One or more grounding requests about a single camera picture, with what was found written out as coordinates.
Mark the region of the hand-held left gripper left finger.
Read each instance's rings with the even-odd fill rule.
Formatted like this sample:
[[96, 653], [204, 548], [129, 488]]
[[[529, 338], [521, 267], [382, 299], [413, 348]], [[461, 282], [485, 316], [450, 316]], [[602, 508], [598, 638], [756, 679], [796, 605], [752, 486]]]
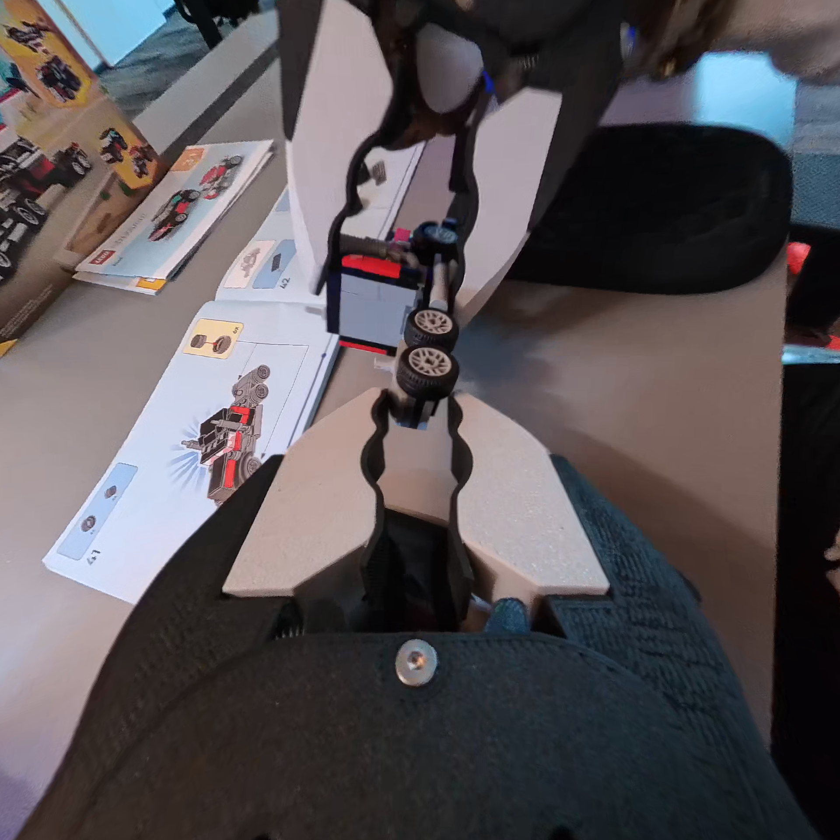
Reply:
[[386, 392], [363, 392], [283, 455], [224, 582], [237, 599], [294, 601], [307, 629], [375, 628], [365, 556], [384, 527], [378, 479], [388, 430]]

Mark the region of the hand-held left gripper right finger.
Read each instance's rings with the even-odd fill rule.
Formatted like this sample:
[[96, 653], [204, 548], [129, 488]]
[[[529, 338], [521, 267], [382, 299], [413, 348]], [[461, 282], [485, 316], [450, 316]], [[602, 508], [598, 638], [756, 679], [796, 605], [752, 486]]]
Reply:
[[470, 394], [449, 397], [447, 628], [466, 627], [477, 596], [512, 599], [533, 619], [551, 596], [601, 598], [602, 564], [549, 450]]

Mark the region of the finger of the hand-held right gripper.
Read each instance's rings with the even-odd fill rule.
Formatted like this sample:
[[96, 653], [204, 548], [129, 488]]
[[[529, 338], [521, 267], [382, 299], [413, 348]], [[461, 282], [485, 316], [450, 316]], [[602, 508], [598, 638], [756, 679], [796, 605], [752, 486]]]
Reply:
[[330, 256], [350, 235], [384, 236], [411, 181], [411, 151], [379, 132], [395, 84], [363, 3], [283, 2], [282, 120], [297, 267], [326, 305]]
[[471, 321], [498, 289], [525, 245], [563, 96], [525, 87], [499, 102], [477, 79], [463, 152], [464, 215], [449, 310]]

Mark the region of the small lego wheel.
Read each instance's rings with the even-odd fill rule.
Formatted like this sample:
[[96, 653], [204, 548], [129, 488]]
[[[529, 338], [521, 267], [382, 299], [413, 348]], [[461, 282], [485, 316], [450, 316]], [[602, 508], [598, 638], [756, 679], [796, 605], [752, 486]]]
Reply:
[[446, 311], [435, 308], [419, 308], [406, 321], [405, 341], [407, 344], [436, 344], [454, 347], [459, 337], [459, 326]]
[[446, 398], [459, 378], [459, 364], [436, 346], [406, 348], [400, 355], [395, 380], [405, 394], [421, 401]]

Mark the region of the red black lego vehicle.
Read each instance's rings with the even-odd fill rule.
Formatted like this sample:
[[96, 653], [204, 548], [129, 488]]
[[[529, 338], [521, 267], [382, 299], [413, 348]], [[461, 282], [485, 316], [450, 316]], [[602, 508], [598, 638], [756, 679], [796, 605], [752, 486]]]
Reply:
[[406, 348], [434, 346], [455, 358], [455, 347], [407, 344], [406, 321], [419, 308], [449, 310], [451, 282], [456, 272], [460, 225], [446, 217], [428, 220], [413, 230], [397, 229], [388, 238], [337, 233], [326, 265], [325, 291], [328, 331], [346, 349], [372, 353], [391, 375], [388, 406], [402, 426], [424, 429], [436, 414], [436, 401], [416, 400], [396, 382], [396, 366]]

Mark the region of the open lego instruction booklet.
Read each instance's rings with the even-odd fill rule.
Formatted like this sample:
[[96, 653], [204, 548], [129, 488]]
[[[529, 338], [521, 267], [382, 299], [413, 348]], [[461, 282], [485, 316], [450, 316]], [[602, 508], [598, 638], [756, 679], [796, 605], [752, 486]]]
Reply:
[[135, 604], [184, 541], [312, 423], [340, 351], [325, 303], [301, 269], [286, 186], [45, 567]]

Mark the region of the closed lego instruction booklet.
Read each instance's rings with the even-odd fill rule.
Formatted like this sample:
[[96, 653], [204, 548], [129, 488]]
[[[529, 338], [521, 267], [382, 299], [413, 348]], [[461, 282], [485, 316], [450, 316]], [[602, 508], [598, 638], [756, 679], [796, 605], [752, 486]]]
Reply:
[[273, 140], [187, 146], [142, 204], [80, 262], [73, 280], [159, 294], [262, 172], [275, 149]]

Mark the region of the lego set box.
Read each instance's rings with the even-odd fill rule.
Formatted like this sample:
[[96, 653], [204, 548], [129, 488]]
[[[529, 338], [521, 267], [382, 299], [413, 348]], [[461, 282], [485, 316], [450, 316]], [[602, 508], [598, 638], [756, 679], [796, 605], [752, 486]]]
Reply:
[[1, 2], [1, 355], [169, 166], [37, 2]]

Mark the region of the person's right hand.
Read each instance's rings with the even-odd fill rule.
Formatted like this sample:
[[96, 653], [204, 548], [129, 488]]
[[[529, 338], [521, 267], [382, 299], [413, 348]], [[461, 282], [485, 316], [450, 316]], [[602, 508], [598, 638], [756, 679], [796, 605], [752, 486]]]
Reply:
[[726, 27], [735, 1], [630, 1], [624, 79], [666, 81], [692, 68]]

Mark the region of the black quilted pad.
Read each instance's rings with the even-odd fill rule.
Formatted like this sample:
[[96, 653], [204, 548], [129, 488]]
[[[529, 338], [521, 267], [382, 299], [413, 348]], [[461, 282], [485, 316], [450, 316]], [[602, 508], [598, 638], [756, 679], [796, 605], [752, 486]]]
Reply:
[[593, 133], [507, 279], [659, 296], [741, 287], [789, 236], [791, 160], [745, 130], [687, 123]]

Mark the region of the orange plastic object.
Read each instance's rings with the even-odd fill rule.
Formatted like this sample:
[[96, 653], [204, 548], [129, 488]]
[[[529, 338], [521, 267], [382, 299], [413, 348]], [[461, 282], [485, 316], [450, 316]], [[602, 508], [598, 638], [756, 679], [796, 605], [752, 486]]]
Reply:
[[839, 337], [828, 333], [787, 332], [781, 361], [783, 365], [839, 365]]

